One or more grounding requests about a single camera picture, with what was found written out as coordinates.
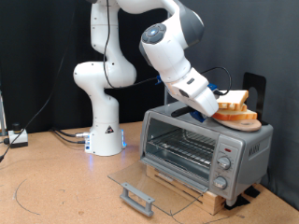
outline oven rack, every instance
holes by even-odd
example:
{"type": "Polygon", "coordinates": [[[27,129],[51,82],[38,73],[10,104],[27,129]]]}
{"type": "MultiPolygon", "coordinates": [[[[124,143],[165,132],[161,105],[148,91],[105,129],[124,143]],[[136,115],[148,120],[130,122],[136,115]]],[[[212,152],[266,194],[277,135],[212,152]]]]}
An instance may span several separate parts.
{"type": "Polygon", "coordinates": [[[216,145],[214,139],[182,129],[151,139],[148,143],[207,169],[211,165],[216,145]]]}

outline toast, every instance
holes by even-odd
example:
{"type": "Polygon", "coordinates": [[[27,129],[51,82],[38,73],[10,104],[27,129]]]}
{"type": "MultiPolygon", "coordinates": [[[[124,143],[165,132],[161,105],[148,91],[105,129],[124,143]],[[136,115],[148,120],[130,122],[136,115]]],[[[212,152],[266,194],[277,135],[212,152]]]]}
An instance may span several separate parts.
{"type": "Polygon", "coordinates": [[[248,91],[229,91],[226,95],[220,96],[217,100],[219,109],[241,111],[244,102],[249,98],[248,91]]]}
{"type": "Polygon", "coordinates": [[[247,111],[247,105],[243,104],[241,107],[240,107],[240,110],[233,110],[233,111],[243,111],[243,112],[246,112],[247,111]]]}
{"type": "Polygon", "coordinates": [[[257,119],[258,114],[251,110],[243,112],[220,109],[212,117],[219,120],[257,119]]]}

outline wooden block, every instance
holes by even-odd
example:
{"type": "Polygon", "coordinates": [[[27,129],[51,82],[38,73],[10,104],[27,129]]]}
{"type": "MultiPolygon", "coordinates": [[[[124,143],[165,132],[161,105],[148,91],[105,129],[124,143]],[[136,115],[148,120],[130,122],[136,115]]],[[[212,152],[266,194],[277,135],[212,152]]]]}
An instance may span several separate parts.
{"type": "Polygon", "coordinates": [[[188,186],[187,184],[176,180],[169,175],[164,175],[149,165],[147,166],[147,176],[173,190],[175,193],[179,194],[185,199],[190,200],[191,202],[195,201],[200,194],[202,194],[202,196],[199,197],[194,204],[204,209],[211,215],[216,215],[224,207],[225,199],[221,196],[215,195],[209,191],[202,193],[200,190],[188,186]]]}

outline control knob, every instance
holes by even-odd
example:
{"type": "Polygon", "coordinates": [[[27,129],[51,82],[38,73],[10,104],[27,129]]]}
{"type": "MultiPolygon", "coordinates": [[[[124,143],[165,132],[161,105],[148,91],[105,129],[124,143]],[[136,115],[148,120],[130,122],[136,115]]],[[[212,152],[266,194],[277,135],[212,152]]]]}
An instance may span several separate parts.
{"type": "Polygon", "coordinates": [[[224,179],[223,177],[219,176],[216,179],[214,179],[213,184],[219,188],[219,189],[226,189],[227,187],[227,182],[226,179],[224,179]]]}
{"type": "Polygon", "coordinates": [[[221,157],[217,160],[217,162],[223,170],[228,170],[231,167],[231,162],[227,157],[221,157]]]}

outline table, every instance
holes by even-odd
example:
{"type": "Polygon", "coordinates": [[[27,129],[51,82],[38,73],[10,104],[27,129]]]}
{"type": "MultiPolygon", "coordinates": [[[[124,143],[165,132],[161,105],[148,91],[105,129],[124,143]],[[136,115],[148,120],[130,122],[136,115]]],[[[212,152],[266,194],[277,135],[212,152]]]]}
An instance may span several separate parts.
{"type": "Polygon", "coordinates": [[[107,177],[139,160],[141,127],[121,124],[128,147],[112,157],[87,154],[53,133],[30,133],[29,147],[11,149],[0,163],[1,223],[299,223],[298,211],[261,185],[256,199],[245,196],[250,204],[216,216],[193,204],[174,217],[155,207],[153,217],[141,215],[107,177]]]}

